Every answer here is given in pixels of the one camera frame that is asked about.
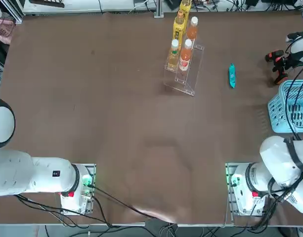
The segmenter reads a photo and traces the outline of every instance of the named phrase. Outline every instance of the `robotic arm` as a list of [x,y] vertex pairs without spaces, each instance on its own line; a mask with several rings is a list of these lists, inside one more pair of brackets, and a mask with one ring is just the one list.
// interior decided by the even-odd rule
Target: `robotic arm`
[[277,50],[265,56],[266,62],[273,62],[274,64],[272,71],[278,72],[278,77],[274,81],[275,84],[280,84],[288,78],[285,70],[303,67],[303,32],[288,34],[286,42],[290,45],[285,52]]
[[[14,131],[14,112],[0,99],[0,148],[10,141]],[[87,184],[93,184],[93,178],[84,165],[0,149],[0,196],[60,193],[62,208],[85,214],[91,199]]]
[[[241,164],[231,178],[241,215],[249,215],[255,203],[262,210],[267,194],[283,194],[303,172],[303,141],[272,136],[262,143],[260,155],[263,162]],[[286,200],[303,213],[303,180]]]

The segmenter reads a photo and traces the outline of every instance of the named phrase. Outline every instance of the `small blue toy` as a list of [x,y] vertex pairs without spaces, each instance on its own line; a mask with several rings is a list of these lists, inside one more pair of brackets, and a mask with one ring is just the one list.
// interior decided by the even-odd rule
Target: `small blue toy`
[[236,86],[235,65],[233,63],[229,66],[229,84],[232,88]]

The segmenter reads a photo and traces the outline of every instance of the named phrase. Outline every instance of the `clear acrylic stand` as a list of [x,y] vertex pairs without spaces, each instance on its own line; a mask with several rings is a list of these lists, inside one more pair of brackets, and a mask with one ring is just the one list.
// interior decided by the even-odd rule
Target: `clear acrylic stand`
[[164,69],[164,85],[194,96],[196,82],[201,69],[203,52],[204,46],[197,37],[192,50],[190,66],[186,73],[181,73],[178,69],[173,70],[168,68],[167,59]]

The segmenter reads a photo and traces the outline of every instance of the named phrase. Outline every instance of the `white bottle cap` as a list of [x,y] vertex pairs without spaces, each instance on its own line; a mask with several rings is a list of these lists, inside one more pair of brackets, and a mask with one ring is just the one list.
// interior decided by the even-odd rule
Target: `white bottle cap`
[[190,39],[187,39],[187,40],[185,41],[184,47],[186,47],[186,48],[191,48],[191,46],[192,46],[192,41],[191,41]]
[[171,46],[173,48],[177,48],[179,46],[179,41],[177,39],[173,39],[171,42]]
[[197,23],[198,23],[197,17],[196,17],[196,16],[193,16],[192,19],[191,19],[191,24],[192,24],[193,26],[197,26]]

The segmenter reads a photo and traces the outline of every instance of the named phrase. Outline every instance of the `brown tablecloth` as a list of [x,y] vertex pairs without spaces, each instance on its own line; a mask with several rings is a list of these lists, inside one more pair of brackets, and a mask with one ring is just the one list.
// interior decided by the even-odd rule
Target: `brown tablecloth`
[[[303,31],[303,19],[292,12],[197,16],[205,50],[195,97],[163,85],[173,14],[25,17],[0,89],[16,115],[7,148],[96,163],[97,185],[171,222],[224,224],[225,163],[261,161],[261,142],[273,134],[267,103],[278,87],[264,56]],[[54,194],[28,196],[58,204]],[[145,220],[98,197],[110,222]],[[93,216],[101,217],[97,207]],[[0,223],[58,221],[0,197]],[[286,204],[272,224],[303,225],[303,215]]]

